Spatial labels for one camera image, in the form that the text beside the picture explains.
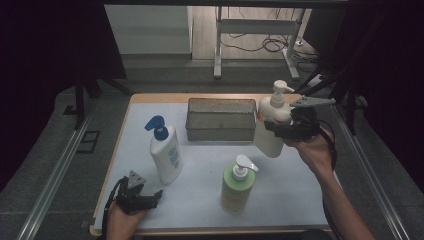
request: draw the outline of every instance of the green soap bottle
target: green soap bottle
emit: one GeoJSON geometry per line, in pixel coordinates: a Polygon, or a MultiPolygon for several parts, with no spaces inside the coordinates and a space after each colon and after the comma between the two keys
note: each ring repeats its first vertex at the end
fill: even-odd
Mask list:
{"type": "Polygon", "coordinates": [[[224,170],[222,180],[221,206],[230,213],[244,209],[255,182],[258,168],[245,155],[238,155],[236,162],[224,170]]]}

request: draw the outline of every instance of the lotion bottle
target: lotion bottle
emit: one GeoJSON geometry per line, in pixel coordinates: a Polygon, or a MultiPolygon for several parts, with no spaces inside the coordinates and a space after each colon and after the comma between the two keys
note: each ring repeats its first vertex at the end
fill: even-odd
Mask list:
{"type": "Polygon", "coordinates": [[[284,102],[283,92],[294,92],[282,80],[274,82],[273,90],[274,94],[272,96],[264,97],[259,101],[255,134],[253,137],[256,147],[270,158],[280,156],[284,142],[280,137],[276,137],[273,131],[265,128],[264,121],[289,125],[292,120],[290,115],[291,108],[284,102]]]}
{"type": "Polygon", "coordinates": [[[182,161],[178,138],[173,126],[165,127],[162,116],[154,116],[144,127],[154,129],[154,137],[150,142],[150,154],[155,161],[159,179],[163,184],[173,182],[181,172],[182,161]]]}
{"type": "Polygon", "coordinates": [[[258,168],[245,155],[238,155],[236,162],[225,168],[221,192],[221,206],[224,210],[238,213],[244,209],[255,182],[256,171],[258,168]]]}

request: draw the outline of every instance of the bottle cap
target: bottle cap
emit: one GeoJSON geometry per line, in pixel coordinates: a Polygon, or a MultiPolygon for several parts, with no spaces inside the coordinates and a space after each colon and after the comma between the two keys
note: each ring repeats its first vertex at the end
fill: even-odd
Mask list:
{"type": "Polygon", "coordinates": [[[287,83],[283,80],[277,80],[274,82],[274,94],[272,94],[270,105],[275,108],[284,106],[284,95],[283,92],[294,92],[293,88],[287,86],[287,83]]]}
{"type": "Polygon", "coordinates": [[[238,155],[236,165],[233,167],[233,177],[239,181],[243,181],[247,176],[247,168],[255,172],[258,171],[258,167],[246,155],[238,155]]]}
{"type": "Polygon", "coordinates": [[[163,141],[168,138],[168,129],[165,127],[165,120],[162,116],[154,116],[144,127],[147,131],[155,129],[154,134],[156,140],[163,141]]]}

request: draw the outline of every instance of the gray floor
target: gray floor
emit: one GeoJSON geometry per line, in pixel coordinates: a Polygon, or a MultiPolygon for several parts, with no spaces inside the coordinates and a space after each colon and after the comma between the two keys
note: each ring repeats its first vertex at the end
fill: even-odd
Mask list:
{"type": "MultiPolygon", "coordinates": [[[[301,81],[291,81],[283,61],[224,61],[220,80],[213,78],[212,61],[146,60],[125,56],[124,64],[128,80],[119,82],[142,93],[270,93],[272,83],[277,79],[285,79],[289,86],[295,88],[309,74],[301,72],[301,81]]],[[[129,102],[129,96],[102,81],[99,83],[103,90],[102,97],[87,99],[87,103],[95,103],[87,131],[99,131],[99,141],[92,154],[74,155],[35,239],[94,239],[87,232],[86,225],[92,219],[129,102]]],[[[323,97],[329,91],[324,89],[316,96],[323,97]]],[[[49,124],[15,177],[0,193],[0,239],[16,238],[74,133],[75,116],[63,115],[68,105],[74,105],[73,89],[57,96],[56,109],[49,124]]],[[[334,112],[328,108],[320,108],[319,112],[322,118],[335,126],[338,133],[339,162],[336,172],[344,190],[378,239],[399,239],[394,237],[347,138],[340,133],[334,112]]],[[[361,111],[356,113],[356,130],[375,176],[400,217],[409,239],[424,239],[421,229],[424,225],[423,194],[369,127],[361,111]]],[[[87,149],[87,146],[80,144],[79,149],[87,149]]],[[[284,236],[262,237],[282,239],[284,236]]]]}

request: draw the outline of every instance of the white bottle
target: white bottle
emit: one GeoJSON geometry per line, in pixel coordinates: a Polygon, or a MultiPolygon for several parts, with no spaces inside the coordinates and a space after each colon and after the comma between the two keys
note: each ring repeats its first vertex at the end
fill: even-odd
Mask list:
{"type": "Polygon", "coordinates": [[[155,129],[154,137],[150,142],[150,154],[155,161],[160,181],[163,184],[170,184],[178,177],[182,169],[175,128],[165,127],[162,116],[154,116],[144,128],[148,131],[155,129]]]}
{"type": "Polygon", "coordinates": [[[256,127],[253,142],[259,150],[270,158],[280,156],[284,142],[280,137],[275,137],[273,131],[265,128],[264,121],[270,121],[275,124],[290,124],[291,109],[284,102],[283,92],[293,92],[292,88],[282,80],[274,82],[274,94],[264,97],[259,101],[258,112],[256,114],[256,127]]]}

